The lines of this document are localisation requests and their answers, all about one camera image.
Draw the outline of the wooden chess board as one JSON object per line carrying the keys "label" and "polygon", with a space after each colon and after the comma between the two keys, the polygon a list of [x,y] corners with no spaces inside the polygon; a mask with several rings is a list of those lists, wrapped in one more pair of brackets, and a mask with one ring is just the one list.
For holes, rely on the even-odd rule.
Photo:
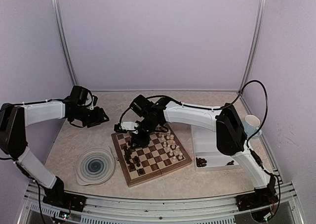
{"label": "wooden chess board", "polygon": [[[175,141],[177,142],[178,145],[180,145],[181,151],[184,154],[185,160],[177,162],[175,164],[171,164],[169,166],[166,166],[163,162],[156,162],[155,158],[153,155],[158,154],[155,152],[155,142],[153,142],[155,139],[157,139],[157,134],[159,132],[153,132],[150,134],[150,143],[147,147],[145,148],[131,148],[128,144],[127,141],[131,139],[131,135],[126,133],[126,134],[119,134],[119,133],[114,133],[111,135],[112,141],[115,147],[115,151],[117,154],[118,161],[120,163],[120,167],[122,169],[126,184],[128,187],[133,187],[140,185],[142,183],[157,179],[161,176],[167,175],[169,173],[172,173],[174,171],[177,171],[181,168],[184,168],[188,165],[191,164],[192,159],[190,155],[187,153],[185,148],[183,147],[182,143],[179,141],[178,137],[175,135],[174,131],[170,127],[169,124],[165,125],[169,130],[171,130],[171,133],[174,134],[175,136]],[[131,163],[135,165],[135,170],[132,171],[130,169],[130,164],[126,163],[125,160],[125,153],[123,150],[123,146],[128,147],[128,152],[129,150],[134,150],[132,155],[131,155]],[[136,163],[134,161],[134,156],[138,157],[138,162],[140,163],[140,167],[136,166]],[[144,174],[139,175],[138,170],[143,169]]]}

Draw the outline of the white plastic tray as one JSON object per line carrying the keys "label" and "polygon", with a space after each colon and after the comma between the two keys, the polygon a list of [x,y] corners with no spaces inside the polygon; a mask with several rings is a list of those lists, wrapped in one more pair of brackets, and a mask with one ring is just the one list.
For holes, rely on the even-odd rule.
{"label": "white plastic tray", "polygon": [[[220,153],[216,147],[216,132],[197,126],[191,126],[195,170],[197,172],[208,171],[224,171],[240,169],[241,166],[232,157]],[[196,166],[196,157],[204,158],[207,161],[205,167],[198,168]],[[226,166],[230,161],[234,160],[234,165]]]}

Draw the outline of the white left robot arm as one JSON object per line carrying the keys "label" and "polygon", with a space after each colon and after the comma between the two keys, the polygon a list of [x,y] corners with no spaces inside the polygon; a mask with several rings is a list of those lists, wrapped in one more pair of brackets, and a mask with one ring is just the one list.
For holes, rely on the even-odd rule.
{"label": "white left robot arm", "polygon": [[59,120],[67,120],[77,128],[91,128],[108,122],[108,115],[97,101],[98,97],[89,89],[73,86],[65,98],[4,103],[0,107],[1,150],[31,179],[51,190],[50,199],[60,207],[69,202],[69,195],[59,187],[54,188],[59,183],[58,177],[31,150],[29,128]]}

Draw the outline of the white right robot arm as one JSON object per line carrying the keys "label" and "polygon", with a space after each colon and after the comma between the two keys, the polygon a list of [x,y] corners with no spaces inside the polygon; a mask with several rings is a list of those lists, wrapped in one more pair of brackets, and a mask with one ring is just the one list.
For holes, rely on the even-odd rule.
{"label": "white right robot arm", "polygon": [[164,126],[166,123],[182,123],[215,132],[217,150],[235,159],[248,174],[256,191],[252,196],[254,204],[263,206],[271,199],[276,178],[265,169],[260,156],[251,147],[250,139],[232,104],[202,107],[182,103],[169,96],[160,96],[157,102],[151,102],[139,95],[129,107],[143,119],[135,124],[132,144],[147,146],[150,133],[158,125]]}

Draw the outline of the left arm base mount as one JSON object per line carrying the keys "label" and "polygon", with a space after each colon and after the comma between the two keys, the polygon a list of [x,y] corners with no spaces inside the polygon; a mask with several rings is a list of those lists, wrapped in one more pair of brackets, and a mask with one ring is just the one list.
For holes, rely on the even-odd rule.
{"label": "left arm base mount", "polygon": [[52,189],[44,188],[43,203],[70,211],[83,212],[86,197],[64,191],[64,183],[56,177]]}

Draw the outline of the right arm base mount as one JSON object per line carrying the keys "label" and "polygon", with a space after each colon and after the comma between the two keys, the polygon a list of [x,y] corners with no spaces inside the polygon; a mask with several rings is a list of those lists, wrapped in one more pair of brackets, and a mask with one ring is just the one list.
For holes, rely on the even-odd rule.
{"label": "right arm base mount", "polygon": [[236,197],[238,210],[251,211],[251,217],[257,223],[267,223],[278,211],[280,194],[275,191],[270,195],[267,193],[253,192]]}

